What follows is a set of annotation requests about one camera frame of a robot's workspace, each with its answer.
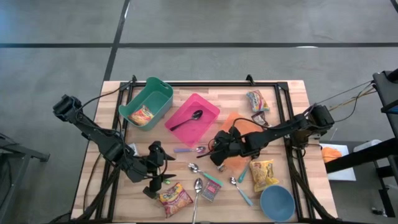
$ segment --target gray floor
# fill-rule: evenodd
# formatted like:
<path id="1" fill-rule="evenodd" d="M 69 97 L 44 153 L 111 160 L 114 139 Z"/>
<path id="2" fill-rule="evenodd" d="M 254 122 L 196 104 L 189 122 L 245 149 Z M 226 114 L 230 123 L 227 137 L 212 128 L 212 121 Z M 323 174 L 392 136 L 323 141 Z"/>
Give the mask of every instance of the gray floor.
<path id="1" fill-rule="evenodd" d="M 112 42 L 123 2 L 0 0 L 0 43 Z M 121 38 L 121 42 L 397 40 L 398 13 L 389 0 L 139 0 L 131 2 Z M 48 163 L 30 164 L 10 223 L 47 222 L 70 209 L 87 142 L 75 127 L 52 114 L 52 106 L 65 93 L 83 102 L 98 95 L 109 53 L 110 49 L 0 49 L 0 132 L 51 153 Z M 128 80 L 132 74 L 140 80 L 150 76 L 242 80 L 250 73 L 258 80 L 305 80 L 314 103 L 370 80 L 374 72 L 397 68 L 397 58 L 398 48 L 119 49 L 111 80 Z M 325 104 L 335 105 L 358 91 Z M 86 114 L 93 117 L 95 106 L 87 106 Z M 330 140 L 334 131 L 333 140 L 340 141 L 391 138 L 380 107 L 377 95 L 360 99 L 355 114 L 323 138 Z M 351 110 L 352 105 L 332 115 L 340 119 Z M 380 204 L 378 182 L 372 167 L 355 171 L 357 182 L 331 183 L 339 217 L 396 222 L 367 213 L 370 204 Z"/>

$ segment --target wooden tabletop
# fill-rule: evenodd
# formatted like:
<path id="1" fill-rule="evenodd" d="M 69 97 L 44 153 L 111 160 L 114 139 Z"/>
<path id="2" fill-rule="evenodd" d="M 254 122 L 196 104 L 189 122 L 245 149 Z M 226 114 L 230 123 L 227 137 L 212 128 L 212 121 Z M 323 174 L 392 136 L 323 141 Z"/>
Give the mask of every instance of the wooden tabletop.
<path id="1" fill-rule="evenodd" d="M 305 91 L 304 82 L 301 80 L 286 81 L 289 84 L 290 97 L 293 104 L 294 113 L 302 113 L 308 106 L 307 92 Z M 104 82 L 101 94 L 109 93 L 119 87 L 119 82 Z M 134 88 L 133 96 L 136 96 L 142 88 Z M 184 146 L 174 135 L 164 127 L 164 123 L 178 110 L 185 100 L 192 94 L 198 93 L 210 103 L 214 104 L 220 109 L 220 115 L 217 121 L 211 125 L 209 130 L 203 135 L 196 146 L 207 145 L 210 139 L 213 139 L 215 134 L 220 129 L 220 126 L 227 119 L 231 112 L 238 112 L 246 118 L 250 118 L 253 112 L 250 104 L 246 98 L 246 92 L 250 90 L 260 90 L 263 97 L 270 106 L 270 111 L 266 112 L 266 120 L 271 125 L 279 124 L 279 115 L 277 103 L 275 98 L 275 91 L 271 87 L 175 87 L 173 106 L 166 113 L 155 128 L 151 131 L 140 131 L 132 125 L 128 126 L 126 143 L 136 143 L 140 155 L 149 153 L 148 146 L 155 140 L 162 142 L 162 147 L 165 151 L 176 158 L 175 161 L 169 161 L 167 174 L 176 174 L 177 176 L 171 179 L 171 184 L 162 184 L 162 189 L 159 192 L 166 191 L 173 184 L 180 182 L 188 194 L 195 198 L 195 191 L 193 189 L 194 180 L 197 177 L 202 177 L 199 174 L 193 174 L 188 170 L 188 163 L 194 162 L 198 164 L 199 168 L 213 177 L 224 182 L 224 186 L 218 192 L 214 202 L 210 202 L 203 197 L 198 199 L 197 222 L 271 222 L 263 212 L 259 205 L 260 193 L 255 193 L 250 171 L 245 177 L 243 183 L 239 184 L 248 197 L 254 203 L 254 206 L 249 207 L 242 196 L 236 190 L 235 186 L 231 185 L 228 180 L 233 175 L 239 177 L 240 172 L 226 170 L 222 173 L 218 172 L 215 165 L 210 161 L 209 157 L 201 159 L 196 158 L 195 152 L 174 153 L 173 149 Z M 103 128 L 111 128 L 113 116 L 115 112 L 116 100 L 118 93 L 100 98 L 98 109 L 96 112 L 95 122 Z M 284 101 L 285 117 L 288 118 L 287 109 Z M 80 177 L 80 183 L 73 206 L 72 218 L 76 218 L 82 214 L 83 196 L 86 185 L 93 164 L 98 157 L 98 148 L 95 143 L 90 142 L 87 149 L 87 154 L 83 164 L 83 169 Z M 282 139 L 270 142 L 270 144 L 261 151 L 260 158 L 262 160 L 274 160 L 274 177 L 279 179 L 279 185 L 285 187 L 290 192 L 292 191 L 290 184 L 290 176 L 286 161 L 286 154 L 284 143 Z M 322 160 L 321 151 L 318 146 L 309 146 L 304 157 L 305 167 L 307 170 L 308 181 L 311 191 L 315 194 L 319 202 L 326 208 L 326 210 L 337 216 L 335 203 L 331 194 L 331 189 L 328 177 L 325 170 L 325 165 Z M 101 184 L 101 178 L 104 167 L 104 159 L 101 158 L 93 179 L 91 180 L 90 188 L 88 190 L 87 205 L 94 199 L 98 193 Z M 149 185 L 149 180 L 144 180 L 139 183 L 132 183 L 121 172 L 118 186 L 118 194 L 116 197 L 116 205 L 114 209 L 114 222 L 191 222 L 193 214 L 193 204 L 183 208 L 177 214 L 170 218 L 165 218 L 165 211 L 163 206 L 156 200 L 150 199 L 142 193 L 145 186 Z M 307 209 L 303 193 L 300 190 L 300 197 L 304 216 L 308 217 Z M 104 212 L 106 215 L 108 211 L 109 192 L 105 198 Z M 296 221 L 294 215 L 290 221 Z"/>

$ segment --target blue bowl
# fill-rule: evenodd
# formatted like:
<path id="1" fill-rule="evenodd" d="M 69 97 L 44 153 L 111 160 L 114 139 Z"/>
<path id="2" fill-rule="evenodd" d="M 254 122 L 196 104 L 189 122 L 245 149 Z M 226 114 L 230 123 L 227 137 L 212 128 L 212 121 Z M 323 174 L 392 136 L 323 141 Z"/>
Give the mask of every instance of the blue bowl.
<path id="1" fill-rule="evenodd" d="M 260 206 L 264 214 L 275 222 L 284 222 L 294 214 L 294 199 L 284 187 L 271 185 L 261 193 Z"/>

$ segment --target pink plastic tray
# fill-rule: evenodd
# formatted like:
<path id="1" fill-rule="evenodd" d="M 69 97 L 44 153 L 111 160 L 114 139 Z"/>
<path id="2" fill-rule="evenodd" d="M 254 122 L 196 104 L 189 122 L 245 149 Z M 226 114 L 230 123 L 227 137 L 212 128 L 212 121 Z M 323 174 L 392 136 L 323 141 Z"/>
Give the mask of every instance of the pink plastic tray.
<path id="1" fill-rule="evenodd" d="M 179 126 L 176 130 L 170 131 L 175 125 L 182 123 L 191 118 L 193 112 L 202 110 L 203 114 L 198 120 L 191 120 Z M 181 142 L 187 146 L 192 147 L 203 134 L 207 131 L 211 124 L 213 124 L 220 109 L 212 105 L 209 101 L 205 100 L 200 95 L 192 94 L 186 102 L 178 109 L 171 118 L 166 121 L 164 126 L 173 133 Z"/>

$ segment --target green bin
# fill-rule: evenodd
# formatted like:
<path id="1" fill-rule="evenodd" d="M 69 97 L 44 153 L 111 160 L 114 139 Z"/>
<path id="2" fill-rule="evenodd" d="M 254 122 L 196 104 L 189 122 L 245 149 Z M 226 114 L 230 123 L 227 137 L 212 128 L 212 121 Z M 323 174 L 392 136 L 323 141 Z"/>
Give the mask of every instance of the green bin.
<path id="1" fill-rule="evenodd" d="M 143 130 L 151 130 L 163 117 L 173 104 L 173 88 L 156 77 L 149 77 L 144 89 L 126 106 L 119 106 L 119 113 L 135 127 Z M 153 113 L 154 117 L 143 126 L 134 124 L 128 116 L 141 109 L 145 105 Z"/>

